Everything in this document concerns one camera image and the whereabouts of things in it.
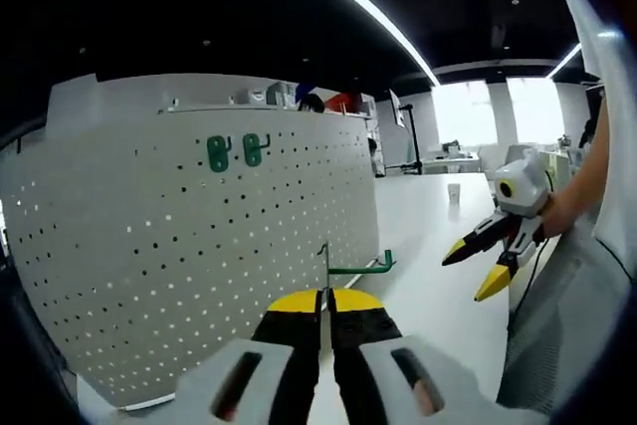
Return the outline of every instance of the ceiling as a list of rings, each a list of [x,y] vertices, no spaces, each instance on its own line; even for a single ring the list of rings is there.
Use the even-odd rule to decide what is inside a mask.
[[[577,42],[564,0],[372,0],[432,68],[561,59]],[[161,73],[239,74],[382,96],[430,88],[351,0],[3,0],[0,137],[46,113],[52,85]],[[441,74],[442,83],[545,75],[547,66]],[[581,62],[557,80],[582,79]]]

